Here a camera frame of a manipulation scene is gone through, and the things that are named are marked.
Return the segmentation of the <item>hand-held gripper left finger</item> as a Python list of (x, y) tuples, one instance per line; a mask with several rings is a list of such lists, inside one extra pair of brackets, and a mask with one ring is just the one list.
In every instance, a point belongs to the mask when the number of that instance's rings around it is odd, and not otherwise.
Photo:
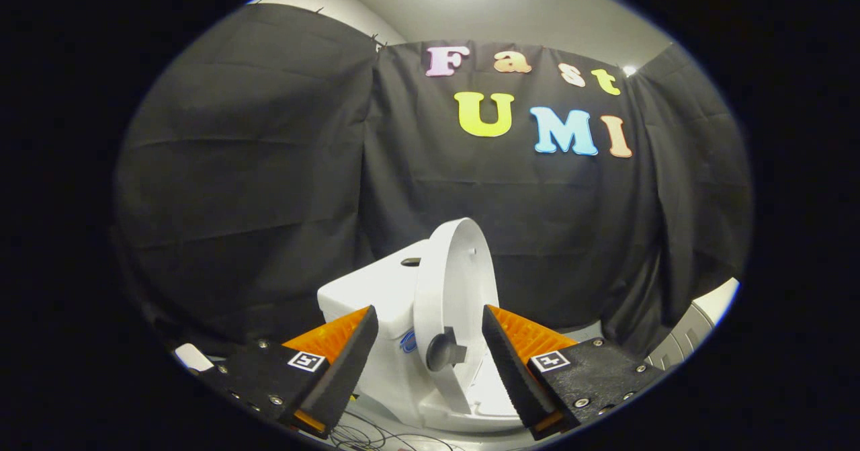
[(240, 350), (200, 378), (268, 421), (325, 440), (357, 388), (378, 329), (368, 305), (285, 343)]

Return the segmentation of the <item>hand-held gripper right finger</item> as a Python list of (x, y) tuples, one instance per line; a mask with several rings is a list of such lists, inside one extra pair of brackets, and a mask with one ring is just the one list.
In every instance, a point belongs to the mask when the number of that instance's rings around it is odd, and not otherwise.
[(590, 425), (664, 377), (602, 337), (575, 341), (486, 304), (482, 334), (516, 414), (535, 441)]

